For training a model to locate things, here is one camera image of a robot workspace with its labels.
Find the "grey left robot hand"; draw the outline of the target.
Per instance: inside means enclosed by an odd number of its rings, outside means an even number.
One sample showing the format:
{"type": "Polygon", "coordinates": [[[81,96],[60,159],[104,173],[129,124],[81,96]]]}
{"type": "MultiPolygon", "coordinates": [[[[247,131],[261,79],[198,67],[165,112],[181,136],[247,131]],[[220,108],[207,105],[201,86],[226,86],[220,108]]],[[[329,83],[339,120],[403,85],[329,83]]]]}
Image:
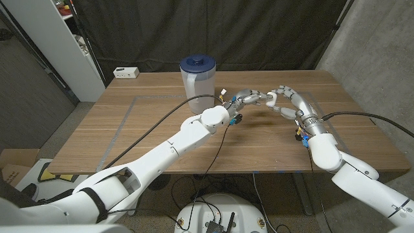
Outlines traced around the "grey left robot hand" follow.
{"type": "Polygon", "coordinates": [[[253,89],[243,89],[239,91],[231,100],[224,103],[230,118],[239,114],[245,105],[261,105],[260,101],[273,101],[276,98],[271,94],[262,93],[253,89]]]}

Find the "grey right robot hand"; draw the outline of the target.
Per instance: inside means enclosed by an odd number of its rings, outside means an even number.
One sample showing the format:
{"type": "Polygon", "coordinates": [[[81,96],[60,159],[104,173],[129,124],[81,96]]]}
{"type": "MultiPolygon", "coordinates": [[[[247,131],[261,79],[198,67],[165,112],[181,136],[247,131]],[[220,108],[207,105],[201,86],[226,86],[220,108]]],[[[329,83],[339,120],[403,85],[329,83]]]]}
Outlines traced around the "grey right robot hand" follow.
{"type": "Polygon", "coordinates": [[[282,117],[288,120],[300,119],[305,131],[312,136],[328,133],[325,126],[321,123],[316,110],[309,104],[309,102],[290,87],[281,85],[278,89],[271,90],[267,94],[271,94],[276,99],[267,101],[266,106],[279,113],[282,117]],[[282,94],[289,99],[296,109],[289,109],[287,107],[278,107],[276,100],[278,94],[282,94]]]}

